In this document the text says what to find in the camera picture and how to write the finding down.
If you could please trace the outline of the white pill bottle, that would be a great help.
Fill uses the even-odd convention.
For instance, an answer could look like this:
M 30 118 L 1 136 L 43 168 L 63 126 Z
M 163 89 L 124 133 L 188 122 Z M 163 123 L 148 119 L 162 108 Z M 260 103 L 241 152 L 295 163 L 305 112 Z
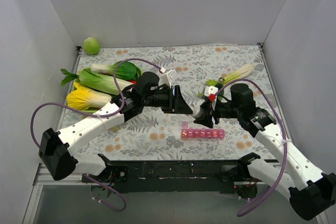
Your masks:
M 194 119 L 199 119 L 202 118 L 204 116 L 208 115 L 208 111 L 204 108 L 202 108 L 201 106 L 195 106 L 193 107 L 193 114 L 192 117 Z

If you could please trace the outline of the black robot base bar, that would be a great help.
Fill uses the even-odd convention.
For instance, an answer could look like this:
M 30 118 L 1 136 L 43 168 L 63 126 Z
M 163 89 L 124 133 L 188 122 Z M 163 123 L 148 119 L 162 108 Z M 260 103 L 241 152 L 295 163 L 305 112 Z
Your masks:
M 113 161 L 98 176 L 83 177 L 111 185 L 116 191 L 193 192 L 212 191 L 255 197 L 258 180 L 238 172 L 237 161 Z

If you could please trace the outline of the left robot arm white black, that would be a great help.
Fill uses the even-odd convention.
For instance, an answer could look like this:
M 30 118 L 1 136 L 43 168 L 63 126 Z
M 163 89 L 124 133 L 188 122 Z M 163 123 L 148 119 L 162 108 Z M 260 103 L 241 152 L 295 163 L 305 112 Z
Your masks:
M 90 174 L 106 182 L 112 170 L 102 155 L 78 151 L 88 142 L 142 113 L 144 107 L 161 108 L 164 113 L 191 115 L 193 110 L 184 100 L 180 86 L 159 84 L 160 78 L 145 72 L 135 84 L 122 90 L 96 113 L 58 131 L 47 129 L 42 136 L 39 157 L 54 180 L 73 173 Z

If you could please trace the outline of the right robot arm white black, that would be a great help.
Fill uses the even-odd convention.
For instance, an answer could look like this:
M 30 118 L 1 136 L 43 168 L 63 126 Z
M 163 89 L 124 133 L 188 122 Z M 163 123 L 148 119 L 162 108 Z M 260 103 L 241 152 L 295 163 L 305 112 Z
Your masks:
M 244 206 L 237 216 L 242 217 L 263 203 L 273 191 L 282 194 L 296 214 L 311 220 L 335 204 L 335 173 L 326 174 L 310 162 L 287 138 L 279 116 L 256 106 L 253 92 L 247 84 L 230 88 L 231 99 L 221 102 L 221 91 L 205 87 L 204 102 L 194 108 L 196 124 L 212 128 L 221 118 L 237 119 L 239 125 L 261 143 L 280 162 L 276 169 L 260 156 L 250 153 L 239 159 L 238 176 L 248 181 L 261 180 L 269 187 Z

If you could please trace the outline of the pink weekly pill organizer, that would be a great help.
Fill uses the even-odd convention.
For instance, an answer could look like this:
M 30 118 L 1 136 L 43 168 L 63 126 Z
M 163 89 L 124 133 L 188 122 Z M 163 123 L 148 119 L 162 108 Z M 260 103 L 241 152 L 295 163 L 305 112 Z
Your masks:
M 187 122 L 182 122 L 181 137 L 223 139 L 225 137 L 225 131 L 223 129 L 191 128 Z

